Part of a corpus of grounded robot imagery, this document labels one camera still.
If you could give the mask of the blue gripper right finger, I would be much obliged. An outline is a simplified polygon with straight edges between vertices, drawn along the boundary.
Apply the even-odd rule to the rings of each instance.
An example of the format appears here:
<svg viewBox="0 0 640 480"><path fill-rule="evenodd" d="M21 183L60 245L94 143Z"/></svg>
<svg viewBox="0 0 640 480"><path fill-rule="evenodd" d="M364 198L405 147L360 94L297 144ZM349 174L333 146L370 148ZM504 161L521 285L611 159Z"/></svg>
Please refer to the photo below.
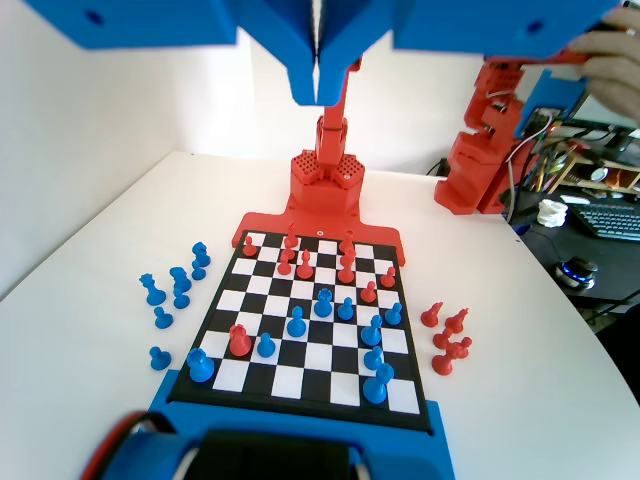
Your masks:
<svg viewBox="0 0 640 480"><path fill-rule="evenodd" d="M318 103L335 104L344 75L386 33L395 49L547 59L617 1L324 1Z"/></svg>

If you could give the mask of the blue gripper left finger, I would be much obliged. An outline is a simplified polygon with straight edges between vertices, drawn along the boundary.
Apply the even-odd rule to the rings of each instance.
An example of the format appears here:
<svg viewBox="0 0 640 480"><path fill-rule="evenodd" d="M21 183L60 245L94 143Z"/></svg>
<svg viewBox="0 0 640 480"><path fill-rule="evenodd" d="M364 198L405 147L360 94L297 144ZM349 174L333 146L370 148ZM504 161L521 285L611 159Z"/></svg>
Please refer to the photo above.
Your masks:
<svg viewBox="0 0 640 480"><path fill-rule="evenodd" d="M29 1L59 32L88 49L234 45L244 30L288 73L293 99L314 105L310 1Z"/></svg>

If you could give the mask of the person's hand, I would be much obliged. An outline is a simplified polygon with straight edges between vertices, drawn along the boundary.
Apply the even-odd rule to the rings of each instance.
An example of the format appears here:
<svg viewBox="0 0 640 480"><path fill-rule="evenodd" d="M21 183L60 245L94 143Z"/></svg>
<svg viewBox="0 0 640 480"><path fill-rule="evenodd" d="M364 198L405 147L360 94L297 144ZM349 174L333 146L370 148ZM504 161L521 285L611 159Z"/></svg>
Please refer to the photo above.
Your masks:
<svg viewBox="0 0 640 480"><path fill-rule="evenodd" d="M639 124L639 10L619 6L603 22L615 30L585 33L569 49L590 56L580 69L590 94Z"/></svg>

